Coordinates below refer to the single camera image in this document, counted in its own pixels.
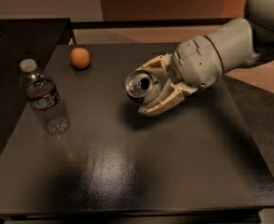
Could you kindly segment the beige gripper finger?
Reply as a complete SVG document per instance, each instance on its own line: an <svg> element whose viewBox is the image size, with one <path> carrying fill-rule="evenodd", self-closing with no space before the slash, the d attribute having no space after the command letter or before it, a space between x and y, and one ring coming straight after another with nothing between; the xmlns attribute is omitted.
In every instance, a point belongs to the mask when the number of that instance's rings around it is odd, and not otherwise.
<svg viewBox="0 0 274 224"><path fill-rule="evenodd" d="M149 104L142 105L138 112L148 117L162 114L179 105L186 97L197 91L197 88L188 86L184 82L173 84L169 79L160 95Z"/></svg>
<svg viewBox="0 0 274 224"><path fill-rule="evenodd" d="M158 55L150 61L142 64L137 71L145 71L157 78L168 78L171 70L171 55Z"/></svg>

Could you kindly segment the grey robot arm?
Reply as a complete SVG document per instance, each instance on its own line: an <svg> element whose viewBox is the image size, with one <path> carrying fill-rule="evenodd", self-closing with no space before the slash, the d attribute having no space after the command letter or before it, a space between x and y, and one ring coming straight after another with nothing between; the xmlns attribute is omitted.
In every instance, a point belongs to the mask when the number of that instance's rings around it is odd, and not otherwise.
<svg viewBox="0 0 274 224"><path fill-rule="evenodd" d="M203 91L219 77L238 68L274 61L274 0L247 0L244 16L205 36L179 44L173 54L143 64L163 83L161 94L139 108L147 116L159 115L185 97Z"/></svg>

